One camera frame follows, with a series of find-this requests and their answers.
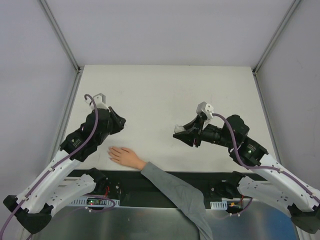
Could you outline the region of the person's hand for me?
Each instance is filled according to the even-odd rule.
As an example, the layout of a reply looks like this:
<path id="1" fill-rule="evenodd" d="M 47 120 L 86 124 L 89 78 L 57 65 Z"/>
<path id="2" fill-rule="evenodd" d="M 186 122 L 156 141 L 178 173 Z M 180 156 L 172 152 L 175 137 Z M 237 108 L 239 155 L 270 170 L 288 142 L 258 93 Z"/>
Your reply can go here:
<path id="1" fill-rule="evenodd" d="M 140 159 L 133 150 L 125 147 L 109 147 L 108 155 L 111 161 L 139 171 L 142 171 L 147 164 L 144 160 Z"/>

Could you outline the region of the grey sleeved forearm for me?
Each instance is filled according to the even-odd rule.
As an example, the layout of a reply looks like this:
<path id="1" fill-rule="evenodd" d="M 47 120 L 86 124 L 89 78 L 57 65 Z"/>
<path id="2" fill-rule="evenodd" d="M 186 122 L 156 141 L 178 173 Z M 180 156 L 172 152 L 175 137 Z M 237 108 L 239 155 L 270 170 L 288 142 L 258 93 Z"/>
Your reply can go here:
<path id="1" fill-rule="evenodd" d="M 201 240 L 212 240 L 203 193 L 182 179 L 163 171 L 153 163 L 146 163 L 141 171 L 182 213 L 194 223 Z"/>

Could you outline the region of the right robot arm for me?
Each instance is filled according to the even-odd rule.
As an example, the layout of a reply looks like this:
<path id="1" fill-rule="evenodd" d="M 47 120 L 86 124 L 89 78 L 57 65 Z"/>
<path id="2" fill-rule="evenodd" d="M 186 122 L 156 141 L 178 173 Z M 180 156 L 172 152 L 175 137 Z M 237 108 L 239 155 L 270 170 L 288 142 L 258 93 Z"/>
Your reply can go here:
<path id="1" fill-rule="evenodd" d="M 223 127 L 217 127 L 201 113 L 186 125 L 177 125 L 173 137 L 190 147 L 197 148 L 201 142 L 226 147 L 235 163 L 270 183 L 263 185 L 233 171 L 226 181 L 214 186 L 218 196 L 233 199 L 242 195 L 257 199 L 283 212 L 301 230 L 315 234 L 320 229 L 320 191 L 294 176 L 266 148 L 251 139 L 250 128 L 239 115 L 223 121 Z"/>

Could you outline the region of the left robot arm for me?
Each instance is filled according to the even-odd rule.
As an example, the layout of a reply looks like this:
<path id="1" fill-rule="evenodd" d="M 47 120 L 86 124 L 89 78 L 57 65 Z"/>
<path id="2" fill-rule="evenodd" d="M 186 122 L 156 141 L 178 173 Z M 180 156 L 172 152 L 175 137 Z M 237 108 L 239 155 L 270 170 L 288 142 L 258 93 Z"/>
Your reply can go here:
<path id="1" fill-rule="evenodd" d="M 30 233 L 42 231 L 52 218 L 73 200 L 86 194 L 104 194 L 106 176 L 95 167 L 65 187 L 59 185 L 75 168 L 97 151 L 109 136 L 122 131 L 126 119 L 111 108 L 93 110 L 80 128 L 67 135 L 55 157 L 20 194 L 8 195 L 3 204 Z"/>

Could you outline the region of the clear nail polish bottle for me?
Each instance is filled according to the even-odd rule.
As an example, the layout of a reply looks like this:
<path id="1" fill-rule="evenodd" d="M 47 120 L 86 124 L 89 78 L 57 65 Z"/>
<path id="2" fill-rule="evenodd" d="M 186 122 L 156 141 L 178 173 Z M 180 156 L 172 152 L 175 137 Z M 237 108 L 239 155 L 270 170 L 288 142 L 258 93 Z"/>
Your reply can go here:
<path id="1" fill-rule="evenodd" d="M 181 132 L 184 132 L 186 129 L 184 128 L 183 125 L 175 125 L 174 127 L 174 133 L 175 134 L 178 134 L 178 133 L 181 133 Z"/>

